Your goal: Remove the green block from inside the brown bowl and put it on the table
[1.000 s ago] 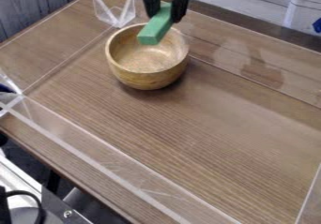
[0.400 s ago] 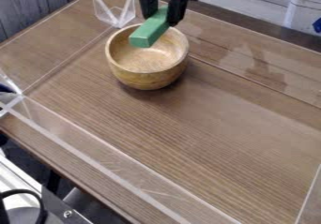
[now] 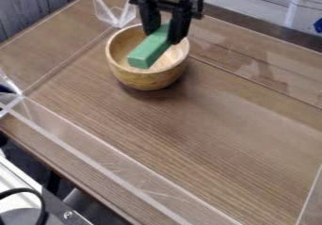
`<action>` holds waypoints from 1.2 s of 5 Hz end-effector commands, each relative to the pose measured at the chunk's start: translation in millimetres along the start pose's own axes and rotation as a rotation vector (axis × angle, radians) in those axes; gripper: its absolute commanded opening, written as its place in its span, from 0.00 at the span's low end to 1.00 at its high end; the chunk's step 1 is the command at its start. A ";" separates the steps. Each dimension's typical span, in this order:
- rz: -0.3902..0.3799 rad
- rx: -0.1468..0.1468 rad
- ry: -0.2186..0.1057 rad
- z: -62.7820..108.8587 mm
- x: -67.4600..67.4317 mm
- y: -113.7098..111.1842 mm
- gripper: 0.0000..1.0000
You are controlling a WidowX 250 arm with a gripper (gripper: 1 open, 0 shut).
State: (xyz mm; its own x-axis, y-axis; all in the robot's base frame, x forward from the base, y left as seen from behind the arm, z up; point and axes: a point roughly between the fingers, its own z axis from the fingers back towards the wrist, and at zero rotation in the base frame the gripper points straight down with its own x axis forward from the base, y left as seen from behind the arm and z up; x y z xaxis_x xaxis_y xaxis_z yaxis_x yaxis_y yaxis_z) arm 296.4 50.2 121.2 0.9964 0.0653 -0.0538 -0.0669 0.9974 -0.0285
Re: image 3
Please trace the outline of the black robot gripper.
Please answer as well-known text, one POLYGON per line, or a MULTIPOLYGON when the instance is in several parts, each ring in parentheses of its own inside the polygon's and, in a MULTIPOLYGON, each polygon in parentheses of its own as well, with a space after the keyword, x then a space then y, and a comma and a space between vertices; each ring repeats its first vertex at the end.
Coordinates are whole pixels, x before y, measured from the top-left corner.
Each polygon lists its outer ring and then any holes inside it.
POLYGON ((138 7, 138 16, 145 35, 150 35, 161 25, 160 11, 172 11, 168 40, 177 44, 187 36, 191 18, 203 17, 204 0, 129 0, 138 7))

